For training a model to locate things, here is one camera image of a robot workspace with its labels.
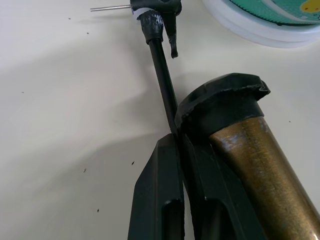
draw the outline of black rod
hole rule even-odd
[[[158,78],[160,91],[163,99],[166,117],[168,119],[171,132],[178,136],[177,126],[175,124],[175,116],[177,113],[177,100],[174,88],[172,86],[170,73],[168,70],[166,57],[162,47],[161,40],[154,38],[149,41],[149,47],[153,59],[153,64]]]

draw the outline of gold stanchion tube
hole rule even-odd
[[[241,179],[270,240],[320,240],[319,214],[263,117],[234,123],[209,139]]]

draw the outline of black rubber cap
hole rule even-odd
[[[178,106],[175,124],[190,137],[205,137],[239,121],[263,116],[257,101],[270,90],[260,77],[231,73],[191,92]]]

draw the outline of white table surface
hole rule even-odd
[[[135,182],[169,133],[140,25],[129,9],[89,11],[127,3],[0,2],[0,239],[127,238]],[[320,210],[320,41],[260,46],[200,0],[182,4],[179,57],[163,44],[178,101],[224,74],[259,75],[271,89],[259,102],[266,121]]]

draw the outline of metal pin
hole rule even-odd
[[[90,8],[91,12],[107,11],[107,10],[117,10],[117,9],[130,9],[131,5],[121,5],[121,6],[106,6],[106,7],[96,7]]]

